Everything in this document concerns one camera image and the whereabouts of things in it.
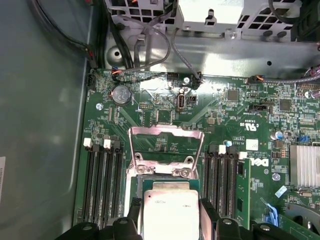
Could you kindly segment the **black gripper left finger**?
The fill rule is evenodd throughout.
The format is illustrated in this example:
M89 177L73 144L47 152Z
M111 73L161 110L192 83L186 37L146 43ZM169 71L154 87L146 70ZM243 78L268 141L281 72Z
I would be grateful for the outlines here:
M134 197L128 215L117 218L111 225L100 229L96 223L83 222L57 237L58 240L141 240L138 220L142 210L142 199Z

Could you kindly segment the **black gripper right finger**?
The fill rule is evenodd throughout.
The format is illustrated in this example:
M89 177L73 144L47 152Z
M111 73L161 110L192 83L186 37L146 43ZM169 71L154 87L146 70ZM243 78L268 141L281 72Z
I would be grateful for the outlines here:
M221 218L211 202L199 200L199 225L205 240L295 240L296 237L269 223L255 224L251 230L231 218Z

